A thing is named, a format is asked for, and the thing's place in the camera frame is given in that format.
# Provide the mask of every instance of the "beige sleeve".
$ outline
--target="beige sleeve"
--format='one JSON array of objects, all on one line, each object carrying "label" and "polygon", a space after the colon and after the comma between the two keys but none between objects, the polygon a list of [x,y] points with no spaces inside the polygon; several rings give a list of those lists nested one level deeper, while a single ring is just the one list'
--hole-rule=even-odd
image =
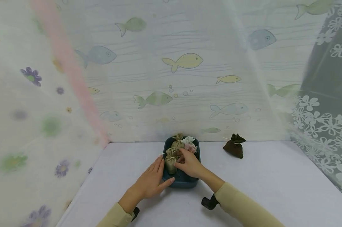
[{"label": "beige sleeve", "polygon": [[119,203],[116,203],[98,223],[97,227],[126,227],[133,217],[133,213],[132,215],[126,213]]},{"label": "beige sleeve", "polygon": [[244,227],[284,227],[273,215],[228,182],[215,193],[221,208]]}]

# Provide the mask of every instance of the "dark blue tray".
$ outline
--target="dark blue tray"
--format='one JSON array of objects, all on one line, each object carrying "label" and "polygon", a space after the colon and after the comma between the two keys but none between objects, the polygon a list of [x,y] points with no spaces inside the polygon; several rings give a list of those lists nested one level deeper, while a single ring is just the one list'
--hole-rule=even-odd
[{"label": "dark blue tray", "polygon": [[[170,137],[166,140],[165,146],[163,148],[163,152],[165,153],[167,149],[169,149],[172,145],[172,143],[176,141],[176,139]],[[196,158],[200,161],[200,144],[197,139],[193,141],[193,144],[197,146],[197,152],[195,153]],[[163,169],[163,175],[162,179],[166,181],[167,179],[170,179],[171,177],[175,178],[175,181],[171,184],[170,187],[172,188],[179,188],[179,189],[191,189],[195,187],[199,181],[198,178],[190,177],[189,175],[185,174],[185,172],[177,169],[176,174],[168,174],[167,167]]]}]

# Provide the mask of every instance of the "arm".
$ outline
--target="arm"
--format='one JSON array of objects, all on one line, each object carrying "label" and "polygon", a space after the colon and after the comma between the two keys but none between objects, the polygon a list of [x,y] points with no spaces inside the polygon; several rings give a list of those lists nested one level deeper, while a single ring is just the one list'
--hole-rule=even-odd
[{"label": "arm", "polygon": [[133,210],[143,199],[160,194],[170,186],[175,178],[168,179],[160,184],[164,160],[158,157],[152,165],[138,178],[118,203],[109,210],[107,215],[98,223],[97,227],[126,227],[133,219]]},{"label": "arm", "polygon": [[244,227],[284,227],[258,203],[206,169],[194,154],[185,149],[180,151],[185,157],[185,164],[176,163],[176,168],[204,181],[215,193],[221,208],[240,221]]}]

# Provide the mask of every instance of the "white tabletop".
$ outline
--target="white tabletop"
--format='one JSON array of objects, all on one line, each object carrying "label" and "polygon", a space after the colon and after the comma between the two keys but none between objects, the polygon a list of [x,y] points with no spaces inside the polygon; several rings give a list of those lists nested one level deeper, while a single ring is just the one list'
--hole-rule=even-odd
[{"label": "white tabletop", "polygon": [[[243,159],[223,150],[225,143],[200,143],[201,162],[261,204],[286,227],[342,226],[342,194],[292,142],[243,143]],[[138,176],[161,154],[163,143],[111,143],[102,152],[58,227],[93,227]],[[202,198],[212,191],[166,189],[138,204],[130,226],[239,227],[219,206],[209,211]]]}]

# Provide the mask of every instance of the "blue fish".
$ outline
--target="blue fish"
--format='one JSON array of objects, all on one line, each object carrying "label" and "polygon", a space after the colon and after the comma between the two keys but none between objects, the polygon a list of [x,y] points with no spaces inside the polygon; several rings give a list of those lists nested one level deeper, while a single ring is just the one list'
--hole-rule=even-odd
[{"label": "blue fish", "polygon": [[212,113],[209,118],[215,117],[220,113],[226,115],[239,115],[248,111],[248,107],[246,105],[238,102],[229,104],[221,109],[216,105],[211,105],[210,108],[212,111],[214,111],[214,113]]},{"label": "blue fish", "polygon": [[248,36],[248,42],[250,43],[252,50],[265,48],[275,41],[277,41],[276,37],[266,29],[254,31]]},{"label": "blue fish", "polygon": [[94,62],[96,64],[105,65],[112,62],[117,55],[104,46],[93,46],[87,55],[79,50],[75,50],[80,57],[84,60],[84,67],[88,66],[88,62]]},{"label": "blue fish", "polygon": [[122,120],[123,117],[116,111],[110,110],[101,114],[102,120],[108,120],[110,122]]}]

